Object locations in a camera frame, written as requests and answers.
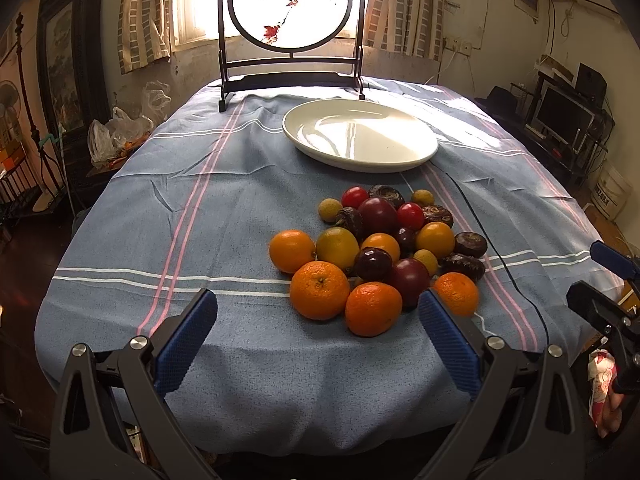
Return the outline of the orange mandarin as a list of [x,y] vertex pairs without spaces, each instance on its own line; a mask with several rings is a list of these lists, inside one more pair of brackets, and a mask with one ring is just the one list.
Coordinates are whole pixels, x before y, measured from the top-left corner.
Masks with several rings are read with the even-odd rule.
[[455,315],[470,318],[480,304],[480,291],[466,275],[458,272],[442,274],[432,286],[440,301]]
[[338,266],[311,261],[294,273],[288,298],[299,315],[324,322],[344,311],[349,293],[349,281]]
[[269,257],[279,271],[294,274],[316,258],[314,241],[303,231],[281,231],[270,240]]
[[360,337],[385,333],[402,312],[401,294],[393,286],[369,282],[358,285],[348,296],[345,306],[347,328]]

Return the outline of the red tomato back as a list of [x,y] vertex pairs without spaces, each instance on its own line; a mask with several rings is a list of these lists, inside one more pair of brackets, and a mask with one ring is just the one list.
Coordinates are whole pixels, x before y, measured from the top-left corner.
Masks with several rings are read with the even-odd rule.
[[341,204],[344,208],[358,209],[360,205],[369,198],[369,192],[362,186],[348,188],[341,197]]

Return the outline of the red tomato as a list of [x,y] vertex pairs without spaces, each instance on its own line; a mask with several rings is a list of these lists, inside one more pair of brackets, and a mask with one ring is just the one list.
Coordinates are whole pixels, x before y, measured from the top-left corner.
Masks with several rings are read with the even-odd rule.
[[369,198],[369,192],[362,186],[348,188],[341,197],[341,204],[344,208],[358,209],[360,205]]
[[413,232],[419,232],[425,222],[422,207],[416,203],[402,204],[397,209],[397,221],[402,228]]

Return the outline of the small yellow fruit centre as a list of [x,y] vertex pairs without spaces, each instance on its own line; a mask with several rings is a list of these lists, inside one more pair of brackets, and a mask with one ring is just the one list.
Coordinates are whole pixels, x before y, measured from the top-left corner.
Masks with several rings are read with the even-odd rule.
[[425,267],[431,276],[434,276],[438,273],[438,260],[435,255],[430,252],[428,249],[418,249],[414,254],[413,258],[420,261]]

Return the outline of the small yellow fruit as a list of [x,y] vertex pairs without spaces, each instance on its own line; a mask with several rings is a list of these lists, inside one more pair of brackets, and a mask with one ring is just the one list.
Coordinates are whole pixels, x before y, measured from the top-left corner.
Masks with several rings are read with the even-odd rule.
[[420,261],[425,267],[431,276],[434,276],[438,273],[438,260],[435,255],[430,252],[428,249],[418,249],[414,254],[413,258]]
[[318,215],[326,224],[334,224],[341,210],[342,204],[335,198],[325,198],[318,205]]
[[428,207],[434,205],[435,197],[431,191],[420,188],[420,190],[415,190],[412,193],[411,201],[420,207]]

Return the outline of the orange citrus right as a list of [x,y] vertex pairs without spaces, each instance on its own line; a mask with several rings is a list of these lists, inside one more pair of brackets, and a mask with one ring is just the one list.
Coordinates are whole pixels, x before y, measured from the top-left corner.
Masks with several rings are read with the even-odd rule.
[[416,248],[426,249],[437,259],[445,258],[454,251],[454,232],[444,222],[427,223],[416,234]]

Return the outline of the dark plum small back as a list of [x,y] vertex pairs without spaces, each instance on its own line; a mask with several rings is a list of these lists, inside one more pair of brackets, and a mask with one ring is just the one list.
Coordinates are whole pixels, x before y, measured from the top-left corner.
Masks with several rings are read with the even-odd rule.
[[402,226],[394,234],[394,239],[399,245],[402,258],[409,257],[416,251],[416,232],[413,230]]

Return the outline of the dark water chestnut mid right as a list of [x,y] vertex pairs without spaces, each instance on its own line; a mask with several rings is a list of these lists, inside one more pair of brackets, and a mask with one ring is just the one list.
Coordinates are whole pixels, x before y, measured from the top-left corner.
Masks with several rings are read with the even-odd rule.
[[422,208],[425,223],[440,222],[452,228],[454,226],[454,216],[445,207],[439,205],[428,205]]

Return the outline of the small yellow fruit back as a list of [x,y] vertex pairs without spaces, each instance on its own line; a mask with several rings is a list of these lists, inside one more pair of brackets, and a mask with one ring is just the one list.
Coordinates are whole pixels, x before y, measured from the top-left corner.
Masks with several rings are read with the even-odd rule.
[[420,188],[420,190],[415,190],[412,193],[411,201],[420,207],[428,207],[434,205],[435,197],[431,191]]

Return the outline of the large dark red plum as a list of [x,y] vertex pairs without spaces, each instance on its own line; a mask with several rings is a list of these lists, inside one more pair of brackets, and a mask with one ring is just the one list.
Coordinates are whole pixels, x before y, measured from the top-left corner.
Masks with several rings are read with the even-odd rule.
[[360,204],[358,212],[368,234],[390,233],[398,228],[397,212],[387,200],[368,198]]

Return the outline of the dark water chestnut back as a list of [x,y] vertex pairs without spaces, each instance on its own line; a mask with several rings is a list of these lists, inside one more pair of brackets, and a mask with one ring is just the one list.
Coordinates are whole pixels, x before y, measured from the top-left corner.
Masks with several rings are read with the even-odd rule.
[[384,184],[373,185],[369,190],[369,197],[386,200],[386,202],[390,203],[395,209],[398,209],[406,202],[401,192],[392,186]]

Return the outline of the small yellow fruit left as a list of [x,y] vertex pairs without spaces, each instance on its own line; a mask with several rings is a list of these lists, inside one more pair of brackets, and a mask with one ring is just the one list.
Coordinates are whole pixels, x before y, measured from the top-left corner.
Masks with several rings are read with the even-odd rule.
[[342,204],[335,198],[325,198],[318,205],[318,215],[326,224],[334,224],[341,210]]

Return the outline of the white plastic bag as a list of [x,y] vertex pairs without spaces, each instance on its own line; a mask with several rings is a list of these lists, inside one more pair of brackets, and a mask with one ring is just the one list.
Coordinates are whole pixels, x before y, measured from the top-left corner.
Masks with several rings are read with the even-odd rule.
[[132,118],[114,106],[106,123],[94,120],[88,130],[88,149],[96,168],[111,164],[138,148],[167,117],[171,104],[170,85],[159,80],[148,82],[141,96],[140,114]]

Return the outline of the white ceramic plate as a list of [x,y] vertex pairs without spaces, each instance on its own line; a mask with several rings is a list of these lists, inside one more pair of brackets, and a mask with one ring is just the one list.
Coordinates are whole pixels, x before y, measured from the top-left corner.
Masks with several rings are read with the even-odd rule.
[[286,112],[282,128],[295,147],[326,165],[365,174],[396,174],[438,151],[432,129],[396,108],[369,101],[323,99]]

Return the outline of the left striped curtain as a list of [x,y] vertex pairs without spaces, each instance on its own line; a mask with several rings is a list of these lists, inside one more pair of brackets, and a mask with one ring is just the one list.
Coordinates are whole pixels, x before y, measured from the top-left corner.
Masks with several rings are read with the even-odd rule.
[[169,58],[170,0],[120,0],[117,52],[122,74]]

